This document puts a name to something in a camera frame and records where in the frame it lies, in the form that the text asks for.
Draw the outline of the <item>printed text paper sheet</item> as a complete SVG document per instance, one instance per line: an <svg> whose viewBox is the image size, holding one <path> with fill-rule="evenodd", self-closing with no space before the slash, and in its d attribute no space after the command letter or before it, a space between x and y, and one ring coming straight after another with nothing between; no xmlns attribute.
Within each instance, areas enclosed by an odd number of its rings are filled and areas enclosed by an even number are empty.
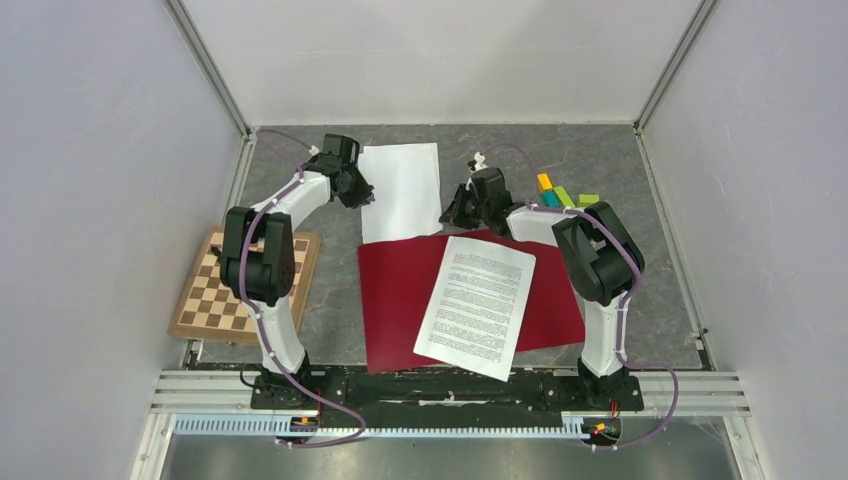
<svg viewBox="0 0 848 480"><path fill-rule="evenodd" d="M529 253L450 237L413 352L506 382L535 265Z"/></svg>

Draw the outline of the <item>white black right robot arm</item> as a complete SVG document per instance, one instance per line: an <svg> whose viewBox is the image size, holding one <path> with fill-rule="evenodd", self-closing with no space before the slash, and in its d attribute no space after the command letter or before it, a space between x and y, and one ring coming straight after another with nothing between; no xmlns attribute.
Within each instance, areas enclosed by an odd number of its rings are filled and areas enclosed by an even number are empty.
<svg viewBox="0 0 848 480"><path fill-rule="evenodd" d="M522 204L501 170L472 173L440 218L457 229L359 249L367 371L438 363L507 381L524 338L581 318L577 392L591 408L637 390L624 348L645 261L604 201Z"/></svg>

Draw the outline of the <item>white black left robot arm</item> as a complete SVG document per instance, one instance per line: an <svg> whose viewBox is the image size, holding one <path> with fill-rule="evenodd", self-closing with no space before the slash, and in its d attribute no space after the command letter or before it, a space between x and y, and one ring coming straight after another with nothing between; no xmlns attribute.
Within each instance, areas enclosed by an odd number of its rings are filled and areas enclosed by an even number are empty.
<svg viewBox="0 0 848 480"><path fill-rule="evenodd" d="M223 245L216 252L220 280L257 329L263 359L252 389L262 408L301 408L316 397L288 300L295 280L294 232L334 200L350 209L372 201L374 188L358 166L361 150L351 137L327 134L277 192L226 214Z"/></svg>

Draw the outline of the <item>white paper sheet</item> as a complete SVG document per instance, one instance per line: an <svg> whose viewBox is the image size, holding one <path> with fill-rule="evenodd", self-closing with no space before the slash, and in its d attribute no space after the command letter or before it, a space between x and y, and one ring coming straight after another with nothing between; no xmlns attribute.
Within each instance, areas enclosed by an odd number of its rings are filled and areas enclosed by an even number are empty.
<svg viewBox="0 0 848 480"><path fill-rule="evenodd" d="M359 169L374 187L361 208L364 244L427 236L442 230L438 146L366 146Z"/></svg>

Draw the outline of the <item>red clip file folder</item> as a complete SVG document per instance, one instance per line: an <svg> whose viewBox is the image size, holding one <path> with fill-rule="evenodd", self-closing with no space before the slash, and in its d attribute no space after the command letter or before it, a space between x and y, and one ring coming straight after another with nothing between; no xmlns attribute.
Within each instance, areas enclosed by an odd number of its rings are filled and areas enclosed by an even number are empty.
<svg viewBox="0 0 848 480"><path fill-rule="evenodd" d="M559 250L537 242L501 239L487 230L467 238L536 257L517 350L525 352L585 340L585 327ZM377 242L358 248L367 371L383 374L434 365L413 352L440 269L446 235Z"/></svg>

